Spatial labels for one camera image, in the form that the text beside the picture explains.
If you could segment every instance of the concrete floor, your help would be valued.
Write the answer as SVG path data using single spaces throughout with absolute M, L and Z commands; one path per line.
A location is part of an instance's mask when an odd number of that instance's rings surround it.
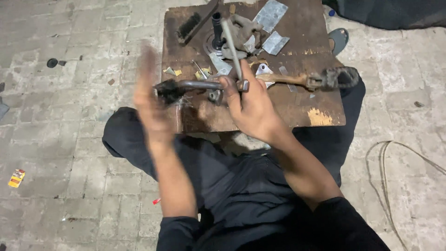
M 110 157 L 100 137 L 111 113 L 131 105 L 141 39 L 161 51 L 164 11 L 203 3 L 0 0 L 1 96 L 11 107 L 0 121 L 0 241 L 8 251 L 155 250 L 157 184 Z M 394 139 L 446 162 L 446 30 L 326 21 L 328 30 L 349 30 L 338 58 L 367 87 L 341 189 L 390 249 L 402 250 L 371 186 L 381 191 L 378 150 L 369 155 L 370 174 L 364 157 L 374 143 Z M 68 62 L 49 69 L 48 58 Z M 397 145 L 385 160 L 394 222 L 408 249 L 446 250 L 446 177 Z M 26 176 L 11 188 L 16 168 Z M 78 220 L 62 221 L 70 217 Z

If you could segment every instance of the wire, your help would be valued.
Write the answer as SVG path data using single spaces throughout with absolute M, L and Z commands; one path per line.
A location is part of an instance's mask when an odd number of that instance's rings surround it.
M 370 183 L 370 185 L 373 187 L 373 189 L 375 190 L 376 195 L 378 196 L 378 200 L 380 201 L 380 204 L 384 210 L 384 214 L 386 215 L 387 220 L 389 221 L 389 224 L 393 230 L 393 232 L 395 233 L 396 237 L 398 238 L 398 240 L 400 241 L 401 245 L 404 248 L 404 251 L 409 251 L 406 244 L 404 243 L 403 239 L 401 238 L 400 234 L 398 233 L 398 230 L 395 227 L 395 223 L 393 222 L 393 216 L 392 216 L 392 210 L 390 207 L 390 201 L 389 201 L 389 197 L 388 197 L 388 185 L 387 185 L 387 174 L 386 174 L 386 166 L 385 166 L 385 154 L 386 154 L 386 150 L 388 148 L 388 146 L 391 144 L 398 144 L 401 146 L 404 146 L 405 148 L 411 150 L 412 152 L 416 153 L 418 156 L 420 156 L 423 160 L 425 160 L 427 163 L 429 163 L 431 166 L 433 166 L 437 171 L 439 171 L 441 174 L 446 176 L 446 170 L 444 168 L 442 168 L 441 166 L 437 165 L 436 163 L 434 163 L 432 160 L 428 159 L 427 157 L 423 156 L 422 154 L 418 153 L 417 151 L 415 151 L 414 149 L 412 149 L 411 147 L 397 142 L 397 141 L 393 141 L 393 140 L 389 140 L 389 141 L 380 141 L 378 143 L 375 143 L 372 147 L 370 147 L 370 149 L 367 151 L 366 155 L 365 155 L 365 162 L 366 162 L 366 168 L 367 168 L 367 173 L 368 173 L 368 181 Z M 381 175 L 381 186 L 383 189 L 383 194 L 384 194 L 384 200 L 385 200 L 385 206 L 381 200 L 381 196 L 378 192 L 378 189 L 375 187 L 375 185 L 372 183 L 372 175 L 370 172 L 370 166 L 368 164 L 368 156 L 370 154 L 370 152 L 373 150 L 373 148 L 375 148 L 376 146 L 383 144 L 383 146 L 380 149 L 380 154 L 378 155 L 378 160 L 380 163 L 380 175 Z

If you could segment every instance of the black cloth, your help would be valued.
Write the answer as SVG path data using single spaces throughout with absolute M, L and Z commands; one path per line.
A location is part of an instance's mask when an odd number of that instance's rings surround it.
M 446 27 L 444 0 L 322 0 L 341 17 L 380 29 Z
M 321 161 L 339 186 L 340 168 L 354 137 L 364 94 L 362 80 L 354 88 L 341 90 L 344 126 L 293 129 L 294 136 Z M 121 107 L 110 117 L 103 143 L 113 156 L 126 158 L 157 179 L 135 109 Z M 295 233 L 314 237 L 308 231 L 314 225 L 310 220 L 313 214 L 288 186 L 270 152 L 235 157 L 207 140 L 186 135 L 178 135 L 174 147 L 194 187 L 202 219 L 196 232 L 197 222 L 192 219 L 165 218 L 160 240 L 165 239 L 162 235 L 171 225 L 171 235 L 193 236 L 194 241 L 189 242 L 197 250 L 236 250 L 266 236 L 286 233 L 282 223 L 289 221 L 300 226 Z
M 342 251 L 379 251 L 389 250 L 379 236 L 367 225 L 353 206 L 342 197 L 322 202 L 316 210 L 306 215 L 307 227 L 299 220 L 304 215 L 289 215 L 285 220 L 276 222 L 276 231 L 258 240 L 246 243 L 243 232 L 255 229 L 258 235 L 263 234 L 262 226 L 241 226 L 237 229 L 224 230 L 211 236 L 196 236 L 200 233 L 200 222 L 189 217 L 163 218 L 157 250 L 234 250 L 226 243 L 219 242 L 221 235 L 242 234 L 232 239 L 237 243 L 238 251 L 251 250 L 342 250 Z M 199 246 L 203 242 L 217 243 L 212 248 Z

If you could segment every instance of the wooden table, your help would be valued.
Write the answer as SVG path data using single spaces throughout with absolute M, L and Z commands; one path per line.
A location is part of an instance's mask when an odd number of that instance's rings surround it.
M 279 67 L 285 66 L 290 75 L 300 72 L 319 72 L 324 68 L 333 67 L 337 60 L 331 54 L 326 32 L 323 7 L 320 1 L 314 0 L 279 0 L 288 6 L 288 10 L 276 25 L 275 30 L 284 37 L 290 37 L 289 42 L 277 56 L 262 52 L 258 58 L 265 58 L 269 68 L 280 73 Z M 229 16 L 231 4 L 236 6 L 235 13 L 252 20 L 265 5 L 266 0 L 254 4 L 243 2 L 220 4 L 218 11 L 223 17 Z M 190 43 L 181 47 L 177 42 L 175 31 L 187 20 L 193 12 L 200 12 L 204 5 L 170 8 L 165 14 L 164 40 L 162 53 L 162 69 L 172 67 L 182 70 L 175 77 L 161 73 L 161 80 L 196 79 L 197 68 L 191 63 L 196 60 L 201 68 L 212 66 L 211 60 L 204 52 L 203 40 L 205 34 L 212 30 L 209 21 L 201 28 Z M 262 42 L 269 34 L 262 30 Z M 310 98 L 310 92 L 298 87 L 298 92 L 290 92 L 285 84 L 276 84 L 268 90 L 271 99 L 281 117 L 292 127 L 298 126 L 342 126 L 345 125 L 345 115 L 339 90 L 329 92 L 315 91 Z M 206 94 L 186 94 L 181 104 L 170 107 L 169 115 L 177 122 L 177 132 L 212 132 L 233 131 L 237 127 L 232 122 L 228 109 L 215 106 L 207 100 Z

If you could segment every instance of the brush bristles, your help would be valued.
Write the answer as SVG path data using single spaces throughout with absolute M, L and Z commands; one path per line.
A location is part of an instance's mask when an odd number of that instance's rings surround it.
M 197 12 L 194 12 L 194 14 L 189 17 L 189 19 L 183 23 L 180 28 L 177 30 L 177 35 L 179 38 L 184 39 L 193 29 L 195 26 L 198 25 L 198 23 L 201 21 L 201 16 Z

